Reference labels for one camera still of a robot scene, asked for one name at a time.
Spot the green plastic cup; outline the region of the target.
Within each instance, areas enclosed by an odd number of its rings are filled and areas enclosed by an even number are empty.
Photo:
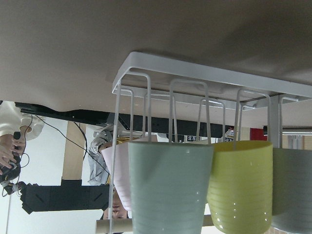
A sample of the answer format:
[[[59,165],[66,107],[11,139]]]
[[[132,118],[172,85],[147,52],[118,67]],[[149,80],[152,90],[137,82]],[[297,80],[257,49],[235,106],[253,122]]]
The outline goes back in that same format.
[[[201,233],[213,154],[212,145],[130,143],[133,232]]]

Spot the pink plastic cup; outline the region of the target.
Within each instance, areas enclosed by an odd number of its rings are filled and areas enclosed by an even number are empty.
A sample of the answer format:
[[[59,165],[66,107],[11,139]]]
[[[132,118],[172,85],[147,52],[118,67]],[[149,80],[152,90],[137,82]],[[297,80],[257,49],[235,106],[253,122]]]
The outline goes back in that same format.
[[[117,144],[116,148],[112,147],[112,143],[105,143],[99,148],[99,152],[103,155],[104,161],[112,171],[112,153],[115,152],[114,164],[114,186],[115,194],[113,198],[113,218],[126,218],[131,208],[130,198],[130,179],[129,179],[129,141],[122,141]]]

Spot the yellow plastic cup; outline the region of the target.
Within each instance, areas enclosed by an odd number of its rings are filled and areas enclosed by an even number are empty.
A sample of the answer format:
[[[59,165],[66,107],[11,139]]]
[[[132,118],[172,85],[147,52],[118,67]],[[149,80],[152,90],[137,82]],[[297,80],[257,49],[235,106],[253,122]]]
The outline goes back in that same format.
[[[263,234],[272,221],[273,145],[214,144],[207,200],[214,226],[226,234]]]

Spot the grey plastic cup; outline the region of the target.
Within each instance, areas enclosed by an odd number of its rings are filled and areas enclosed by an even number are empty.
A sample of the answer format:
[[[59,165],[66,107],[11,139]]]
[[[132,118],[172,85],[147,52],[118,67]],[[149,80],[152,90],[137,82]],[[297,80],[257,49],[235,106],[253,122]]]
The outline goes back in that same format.
[[[273,149],[272,226],[289,233],[312,232],[312,152]]]

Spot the person in white top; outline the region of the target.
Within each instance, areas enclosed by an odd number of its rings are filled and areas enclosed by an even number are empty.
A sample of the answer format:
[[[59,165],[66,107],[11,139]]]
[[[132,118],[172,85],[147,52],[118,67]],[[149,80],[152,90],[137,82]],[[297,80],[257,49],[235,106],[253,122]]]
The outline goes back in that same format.
[[[11,168],[14,155],[21,155],[26,142],[37,138],[45,117],[25,114],[12,101],[0,102],[0,167]]]

